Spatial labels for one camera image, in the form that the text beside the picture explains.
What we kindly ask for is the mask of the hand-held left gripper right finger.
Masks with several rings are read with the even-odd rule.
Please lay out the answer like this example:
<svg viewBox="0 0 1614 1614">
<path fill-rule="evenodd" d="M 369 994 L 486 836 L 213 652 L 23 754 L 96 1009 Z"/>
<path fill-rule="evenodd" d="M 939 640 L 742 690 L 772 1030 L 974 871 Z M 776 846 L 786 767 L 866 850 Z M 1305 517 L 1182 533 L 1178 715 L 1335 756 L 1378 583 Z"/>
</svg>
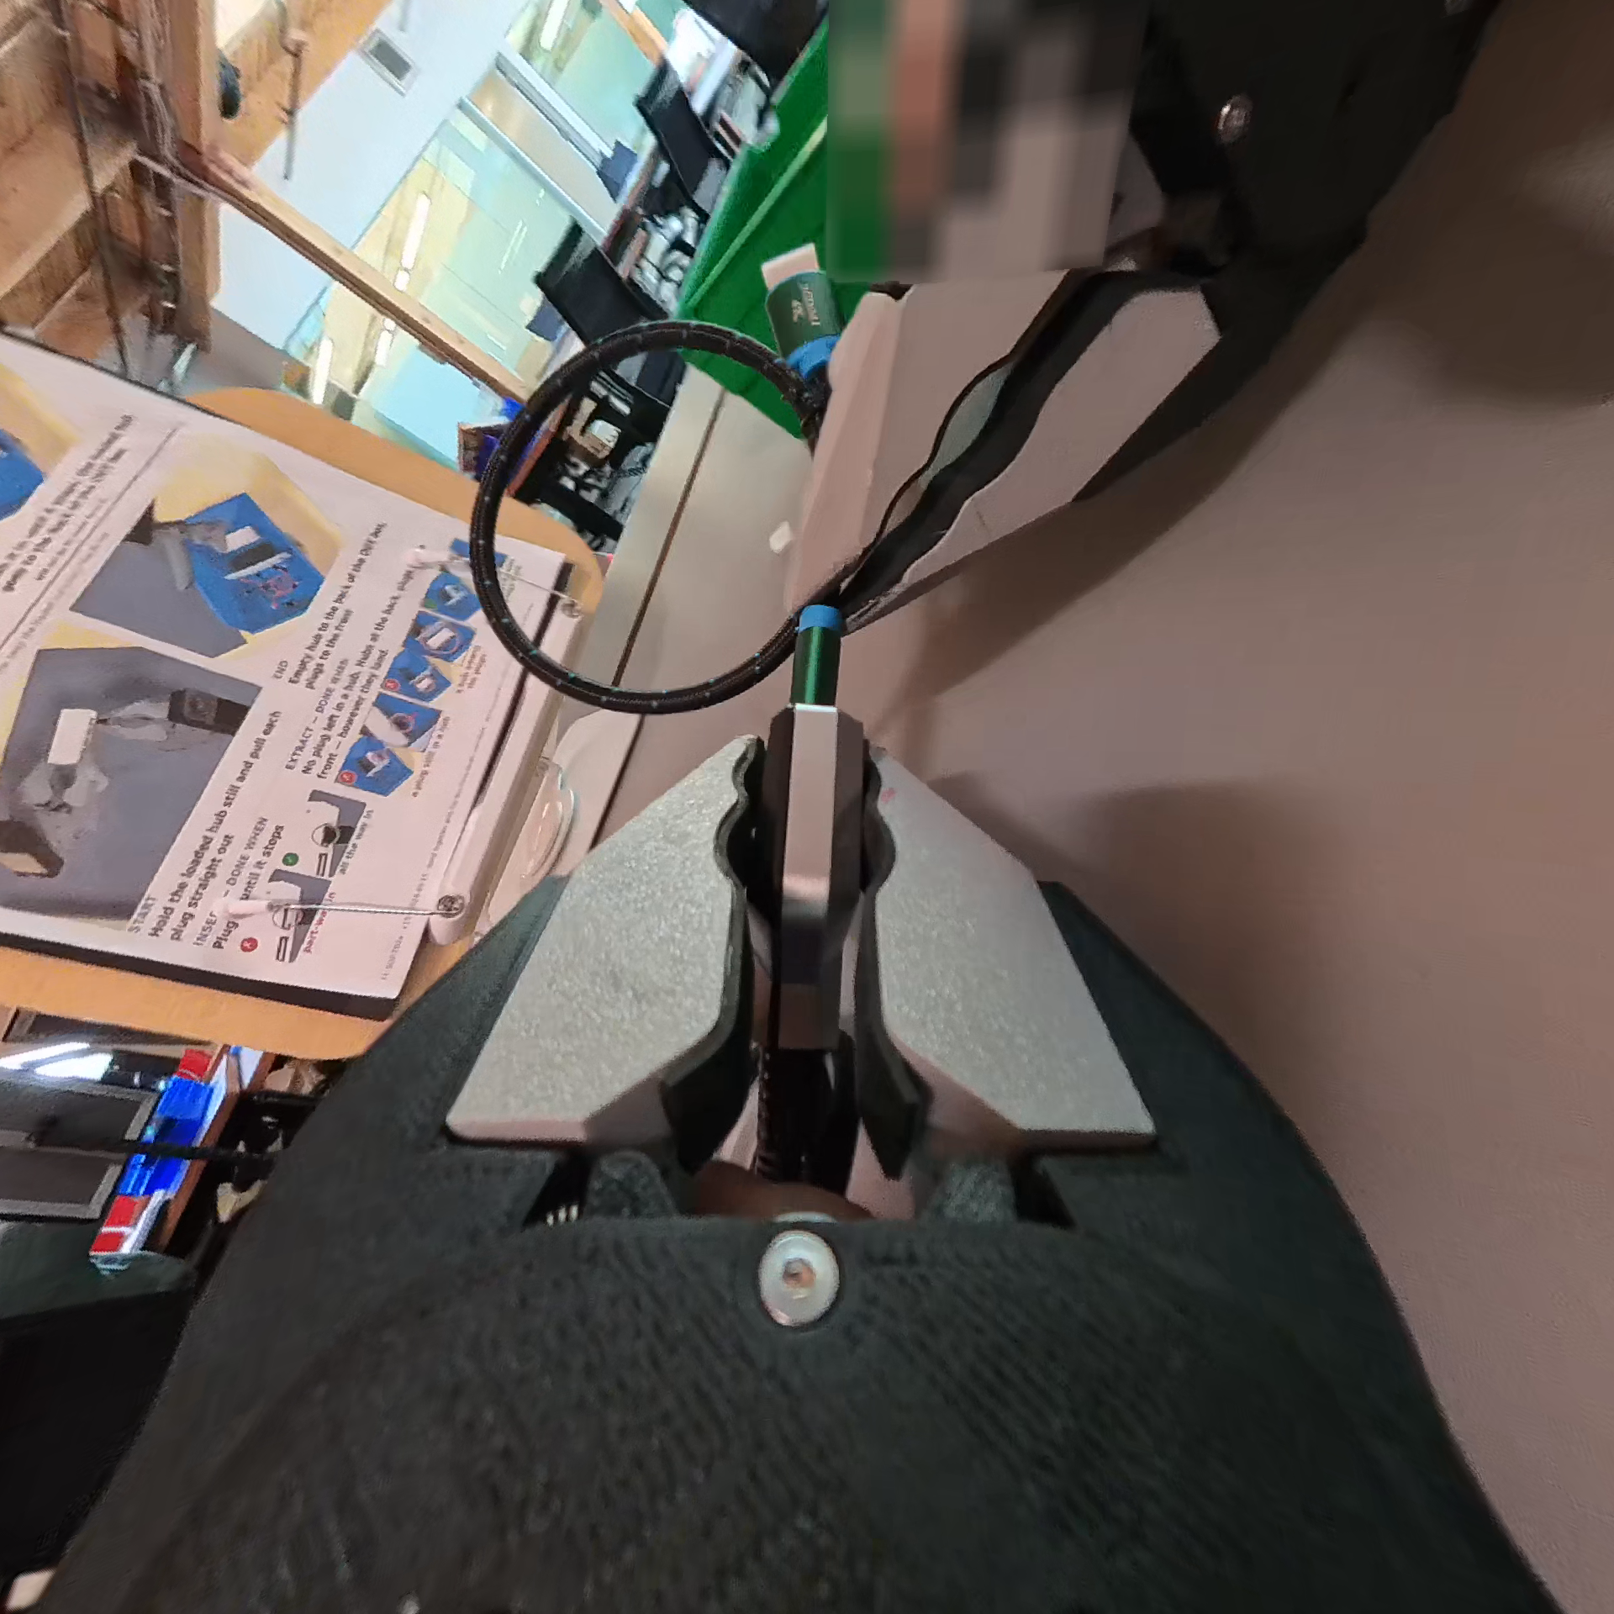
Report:
<svg viewBox="0 0 1614 1614">
<path fill-rule="evenodd" d="M 857 1105 L 880 1171 L 1151 1148 L 1155 1121 L 1028 869 L 888 754 L 863 854 Z"/>
</svg>

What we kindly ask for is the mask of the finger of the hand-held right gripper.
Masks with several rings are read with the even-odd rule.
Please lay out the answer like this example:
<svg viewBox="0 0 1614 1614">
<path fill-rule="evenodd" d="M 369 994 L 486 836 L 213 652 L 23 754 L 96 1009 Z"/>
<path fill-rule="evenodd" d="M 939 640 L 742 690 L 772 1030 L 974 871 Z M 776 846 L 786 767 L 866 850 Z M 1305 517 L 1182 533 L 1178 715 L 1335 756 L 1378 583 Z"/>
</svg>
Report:
<svg viewBox="0 0 1614 1614">
<path fill-rule="evenodd" d="M 790 550 L 788 606 L 822 596 L 980 437 L 1086 271 L 870 293 L 832 356 Z"/>
<path fill-rule="evenodd" d="M 1053 296 L 1016 350 L 963 387 L 890 496 L 841 583 L 847 625 L 1074 504 L 1218 341 L 1205 294 L 1180 277 L 1095 275 Z"/>
</svg>

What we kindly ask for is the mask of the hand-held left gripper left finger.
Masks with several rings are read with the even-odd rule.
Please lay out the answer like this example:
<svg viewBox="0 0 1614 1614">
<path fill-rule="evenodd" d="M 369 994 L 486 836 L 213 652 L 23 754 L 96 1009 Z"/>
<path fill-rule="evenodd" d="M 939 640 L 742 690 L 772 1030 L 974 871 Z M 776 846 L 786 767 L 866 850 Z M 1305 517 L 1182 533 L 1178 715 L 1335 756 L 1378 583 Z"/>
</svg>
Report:
<svg viewBox="0 0 1614 1614">
<path fill-rule="evenodd" d="M 448 1113 L 455 1140 L 665 1149 L 686 1171 L 719 1153 L 753 1086 L 759 759 L 732 740 L 586 856 Z"/>
</svg>

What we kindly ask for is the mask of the green plastic bin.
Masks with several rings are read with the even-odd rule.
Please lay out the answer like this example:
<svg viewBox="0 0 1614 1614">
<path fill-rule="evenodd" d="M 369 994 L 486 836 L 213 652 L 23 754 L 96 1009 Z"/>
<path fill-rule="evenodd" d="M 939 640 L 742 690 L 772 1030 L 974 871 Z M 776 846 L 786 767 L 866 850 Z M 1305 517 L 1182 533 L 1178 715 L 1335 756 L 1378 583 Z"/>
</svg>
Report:
<svg viewBox="0 0 1614 1614">
<path fill-rule="evenodd" d="M 776 352 L 765 310 L 765 262 L 824 250 L 828 218 L 828 29 L 780 83 L 772 133 L 745 148 L 678 294 L 678 319 L 736 331 Z"/>
</svg>

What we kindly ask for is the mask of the silver hub with black cable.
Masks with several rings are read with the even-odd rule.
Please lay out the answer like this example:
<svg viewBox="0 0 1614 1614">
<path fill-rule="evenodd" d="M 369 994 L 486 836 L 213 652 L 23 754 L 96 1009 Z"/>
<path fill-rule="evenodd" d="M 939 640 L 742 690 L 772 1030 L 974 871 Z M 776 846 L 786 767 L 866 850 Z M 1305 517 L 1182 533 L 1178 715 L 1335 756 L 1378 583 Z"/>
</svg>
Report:
<svg viewBox="0 0 1614 1614">
<path fill-rule="evenodd" d="M 841 998 L 861 907 L 863 784 L 857 719 L 826 700 L 776 715 L 755 802 L 757 1163 L 767 1178 L 836 1194 L 857 1138 Z"/>
</svg>

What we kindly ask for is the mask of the white tablet stand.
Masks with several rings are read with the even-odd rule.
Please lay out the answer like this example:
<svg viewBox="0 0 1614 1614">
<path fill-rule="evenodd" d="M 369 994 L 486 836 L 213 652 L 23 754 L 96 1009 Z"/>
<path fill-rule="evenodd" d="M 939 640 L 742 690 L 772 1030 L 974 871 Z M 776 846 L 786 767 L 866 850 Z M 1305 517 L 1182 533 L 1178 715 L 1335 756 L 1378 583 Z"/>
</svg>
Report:
<svg viewBox="0 0 1614 1614">
<path fill-rule="evenodd" d="M 426 942 L 475 942 L 542 884 L 571 834 L 576 792 L 555 759 L 572 704 L 523 696 L 428 904 Z"/>
</svg>

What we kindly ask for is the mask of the black office chair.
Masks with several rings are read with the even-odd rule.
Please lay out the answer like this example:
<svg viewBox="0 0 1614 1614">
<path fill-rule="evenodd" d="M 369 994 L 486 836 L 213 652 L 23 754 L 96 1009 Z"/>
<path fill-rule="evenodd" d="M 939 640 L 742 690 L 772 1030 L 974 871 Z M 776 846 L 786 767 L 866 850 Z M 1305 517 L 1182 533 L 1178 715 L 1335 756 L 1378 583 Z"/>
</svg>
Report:
<svg viewBox="0 0 1614 1614">
<path fill-rule="evenodd" d="M 738 152 L 755 133 L 761 85 L 747 60 L 715 81 L 713 97 L 697 108 L 670 60 L 663 60 L 634 98 L 651 133 L 651 183 L 646 193 L 653 216 L 690 214 L 705 227 L 724 191 Z"/>
<path fill-rule="evenodd" d="M 674 352 L 624 360 L 555 410 L 511 475 L 509 494 L 615 552 L 640 500 L 686 366 Z"/>
<path fill-rule="evenodd" d="M 574 220 L 534 273 L 532 285 L 544 308 L 584 346 L 638 325 L 672 319 L 647 291 L 619 273 Z"/>
</svg>

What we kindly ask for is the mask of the instruction sheet on stand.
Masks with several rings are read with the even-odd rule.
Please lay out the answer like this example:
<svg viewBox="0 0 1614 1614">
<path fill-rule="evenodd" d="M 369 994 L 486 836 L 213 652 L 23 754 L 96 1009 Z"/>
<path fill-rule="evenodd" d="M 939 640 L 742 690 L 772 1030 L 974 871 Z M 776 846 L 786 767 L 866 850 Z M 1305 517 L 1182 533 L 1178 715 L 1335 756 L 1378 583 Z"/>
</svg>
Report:
<svg viewBox="0 0 1614 1614">
<path fill-rule="evenodd" d="M 455 519 L 471 521 L 473 483 L 409 450 L 363 433 L 315 410 L 307 400 L 271 391 L 209 391 L 188 404 L 382 490 Z M 29 1009 L 92 1023 L 123 1025 L 194 1042 L 250 1044 L 271 1053 L 309 1059 L 363 1055 L 434 982 L 461 961 L 476 936 L 492 927 L 494 896 L 501 882 L 523 882 L 523 831 L 538 800 L 542 746 L 559 715 L 559 698 L 524 696 L 517 711 L 517 738 L 505 744 L 499 771 L 511 792 L 498 817 L 469 832 L 480 861 L 471 877 L 469 917 L 446 944 L 421 946 L 401 996 L 386 1021 L 336 1015 L 236 992 L 230 982 L 184 984 L 132 975 L 102 963 L 69 961 L 15 948 L 2 952 L 4 1007 Z"/>
</svg>

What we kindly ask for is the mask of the printed instruction sheet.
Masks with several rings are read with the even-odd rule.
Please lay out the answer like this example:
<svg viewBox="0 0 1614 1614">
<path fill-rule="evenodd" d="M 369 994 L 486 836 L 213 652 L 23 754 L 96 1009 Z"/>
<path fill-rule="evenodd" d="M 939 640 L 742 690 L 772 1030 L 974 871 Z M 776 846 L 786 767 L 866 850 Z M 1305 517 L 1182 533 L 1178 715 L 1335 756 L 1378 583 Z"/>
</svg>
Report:
<svg viewBox="0 0 1614 1614">
<path fill-rule="evenodd" d="M 465 521 L 4 337 L 2 936 L 380 1021 L 553 700 Z"/>
</svg>

